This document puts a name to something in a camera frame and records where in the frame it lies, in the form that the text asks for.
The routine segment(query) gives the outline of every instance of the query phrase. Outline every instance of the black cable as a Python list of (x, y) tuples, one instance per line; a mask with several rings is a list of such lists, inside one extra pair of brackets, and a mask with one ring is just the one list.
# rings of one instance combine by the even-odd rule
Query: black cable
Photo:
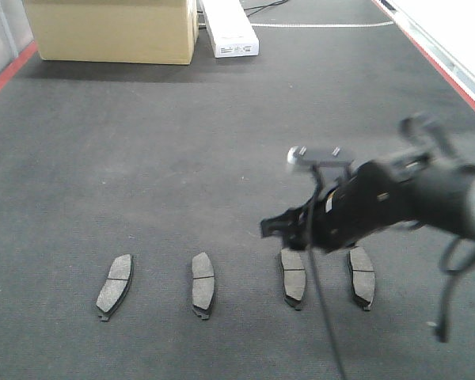
[(460, 237), (456, 237), (445, 249), (439, 262), (442, 273), (450, 276), (443, 288), (442, 300), (440, 302), (439, 323), (435, 328), (435, 335), (440, 342), (446, 343), (449, 340), (449, 307), (454, 288), (462, 275), (469, 272), (475, 266), (475, 250), (470, 253), (458, 268), (450, 268), (449, 261), (461, 242)]
[(269, 3), (265, 6), (251, 6), (249, 8), (244, 8), (244, 11), (246, 12), (247, 10), (255, 10), (255, 12), (251, 12), (247, 14), (247, 17), (250, 17), (254, 15), (255, 13), (259, 13), (261, 10), (265, 10), (266, 8), (271, 8), (272, 6), (281, 6), (282, 4), (285, 4), (286, 2), (289, 2), (290, 0), (278, 0), (276, 2)]
[(320, 276), (318, 273), (317, 265), (315, 263), (315, 253), (314, 253), (314, 244), (313, 244), (313, 220), (314, 220), (314, 211), (315, 211), (315, 203), (322, 191), (323, 188), (323, 179), (321, 173), (318, 171), (318, 167), (316, 165), (312, 166), (312, 173), (315, 177), (315, 181), (317, 182), (317, 187), (315, 188), (315, 192), (313, 193), (313, 197), (310, 202), (310, 208), (308, 209), (308, 220), (306, 221), (306, 228), (308, 232), (308, 254), (310, 256), (310, 264), (312, 270), (312, 276), (314, 277), (315, 281), (315, 288), (317, 289), (318, 300), (320, 302), (320, 306), (322, 309), (322, 315), (324, 316), (324, 323), (325, 327), (327, 328), (329, 334), (329, 342), (331, 344), (332, 354), (334, 355), (334, 359), (336, 361), (336, 367), (340, 372), (340, 376), (342, 380), (347, 380), (347, 374), (345, 372), (343, 366), (343, 360), (341, 358), (340, 349), (338, 347), (338, 342), (336, 340), (336, 334), (334, 333), (333, 322), (331, 320), (331, 316), (329, 315), (329, 309), (327, 304), (325, 303), (324, 295), (322, 292), (322, 285)]

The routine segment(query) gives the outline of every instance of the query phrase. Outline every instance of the white line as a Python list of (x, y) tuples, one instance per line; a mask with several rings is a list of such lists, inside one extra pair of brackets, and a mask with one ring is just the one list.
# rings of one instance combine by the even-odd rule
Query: white line
[[(252, 23), (252, 26), (258, 28), (299, 28), (299, 29), (337, 29), (337, 28), (377, 28), (380, 26), (393, 25), (394, 21), (378, 22), (377, 24), (263, 24)], [(205, 23), (199, 23), (199, 26), (206, 26)]]

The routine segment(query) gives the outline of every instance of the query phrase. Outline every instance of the brake pad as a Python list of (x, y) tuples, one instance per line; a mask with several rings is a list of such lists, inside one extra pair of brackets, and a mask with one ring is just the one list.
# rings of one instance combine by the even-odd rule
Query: brake pad
[(133, 269), (132, 255), (119, 256), (113, 261), (97, 299), (101, 321), (107, 322), (123, 302), (131, 284)]

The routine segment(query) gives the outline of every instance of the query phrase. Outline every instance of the white box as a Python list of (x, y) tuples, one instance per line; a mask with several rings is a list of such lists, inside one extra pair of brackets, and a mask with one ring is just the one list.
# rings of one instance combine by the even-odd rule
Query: white box
[(215, 58), (259, 54), (259, 40), (239, 0), (201, 0)]

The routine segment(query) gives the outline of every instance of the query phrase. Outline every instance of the cardboard box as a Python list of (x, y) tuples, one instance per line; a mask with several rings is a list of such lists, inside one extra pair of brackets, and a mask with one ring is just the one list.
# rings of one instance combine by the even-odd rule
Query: cardboard box
[(189, 64), (196, 0), (24, 0), (46, 60)]

